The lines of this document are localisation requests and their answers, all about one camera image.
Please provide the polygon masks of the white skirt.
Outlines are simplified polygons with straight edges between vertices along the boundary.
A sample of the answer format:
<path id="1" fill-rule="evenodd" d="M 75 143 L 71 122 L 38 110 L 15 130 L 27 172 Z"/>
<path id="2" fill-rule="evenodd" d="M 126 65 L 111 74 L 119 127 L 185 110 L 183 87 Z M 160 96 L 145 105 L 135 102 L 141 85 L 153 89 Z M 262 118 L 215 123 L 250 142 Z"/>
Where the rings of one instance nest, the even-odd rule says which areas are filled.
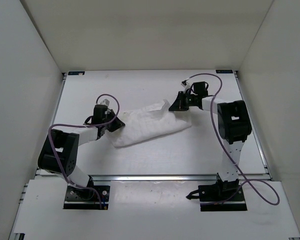
<path id="1" fill-rule="evenodd" d="M 163 99 L 157 103 L 119 113 L 125 126 L 106 136 L 115 148 L 139 144 L 151 139 L 183 131 L 192 126 L 190 111 L 169 111 L 171 104 Z"/>

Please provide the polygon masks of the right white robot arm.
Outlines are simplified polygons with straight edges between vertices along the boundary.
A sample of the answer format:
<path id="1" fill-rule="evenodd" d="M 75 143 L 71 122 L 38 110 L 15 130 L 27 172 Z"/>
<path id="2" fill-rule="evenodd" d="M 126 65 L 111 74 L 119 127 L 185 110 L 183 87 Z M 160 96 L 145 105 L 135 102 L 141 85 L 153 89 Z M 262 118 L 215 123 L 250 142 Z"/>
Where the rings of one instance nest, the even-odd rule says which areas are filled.
<path id="1" fill-rule="evenodd" d="M 205 81 L 189 84 L 181 83 L 183 91 L 179 91 L 170 112 L 185 112 L 190 107 L 209 111 L 210 116 L 217 116 L 217 123 L 212 126 L 223 149 L 222 162 L 217 176 L 222 183 L 214 187 L 214 195 L 219 200 L 226 200 L 232 195 L 232 188 L 227 183 L 238 179 L 238 168 L 241 151 L 245 141 L 252 132 L 246 103 L 243 100 L 228 101 L 208 94 L 208 83 Z"/>

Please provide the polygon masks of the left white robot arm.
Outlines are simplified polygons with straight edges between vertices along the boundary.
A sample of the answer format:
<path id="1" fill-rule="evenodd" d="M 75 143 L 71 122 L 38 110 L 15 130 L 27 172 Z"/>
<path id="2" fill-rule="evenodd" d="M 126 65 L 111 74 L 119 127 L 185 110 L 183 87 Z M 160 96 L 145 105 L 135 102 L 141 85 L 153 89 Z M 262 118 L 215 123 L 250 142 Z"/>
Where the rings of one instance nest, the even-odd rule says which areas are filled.
<path id="1" fill-rule="evenodd" d="M 38 157 L 38 168 L 61 177 L 77 188 L 83 199 L 89 199 L 94 195 L 95 187 L 92 177 L 77 166 L 78 148 L 124 126 L 125 123 L 106 104 L 96 104 L 93 114 L 87 117 L 83 125 L 70 125 L 68 131 L 57 129 L 67 127 L 66 124 L 55 124 L 48 130 Z"/>

